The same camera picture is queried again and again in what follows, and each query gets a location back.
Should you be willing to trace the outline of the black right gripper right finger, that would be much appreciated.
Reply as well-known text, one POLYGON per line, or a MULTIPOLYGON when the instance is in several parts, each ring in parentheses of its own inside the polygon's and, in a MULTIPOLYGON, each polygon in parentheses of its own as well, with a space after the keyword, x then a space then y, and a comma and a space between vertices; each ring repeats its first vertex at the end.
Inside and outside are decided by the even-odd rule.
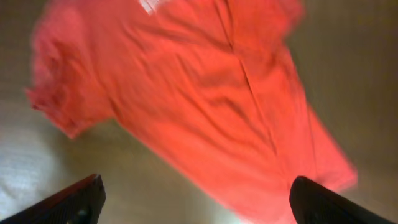
POLYGON ((294 180, 289 203, 298 224, 394 224, 304 176, 294 180))

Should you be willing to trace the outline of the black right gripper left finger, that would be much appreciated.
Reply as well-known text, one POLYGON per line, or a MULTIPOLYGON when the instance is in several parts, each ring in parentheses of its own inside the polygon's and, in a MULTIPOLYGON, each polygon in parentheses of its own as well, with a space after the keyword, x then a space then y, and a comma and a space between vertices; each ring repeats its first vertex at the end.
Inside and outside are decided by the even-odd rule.
POLYGON ((97 224, 105 200, 102 178, 92 174, 1 224, 97 224))

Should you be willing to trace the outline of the orange-red t-shirt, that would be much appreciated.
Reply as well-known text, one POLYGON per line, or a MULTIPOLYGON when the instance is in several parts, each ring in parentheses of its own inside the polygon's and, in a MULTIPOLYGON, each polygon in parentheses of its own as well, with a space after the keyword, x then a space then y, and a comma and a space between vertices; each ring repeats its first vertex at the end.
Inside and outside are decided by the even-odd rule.
POLYGON ((115 119, 250 223, 292 223, 304 175, 357 173, 307 103, 285 38, 297 0, 49 1, 28 92, 66 135, 115 119))

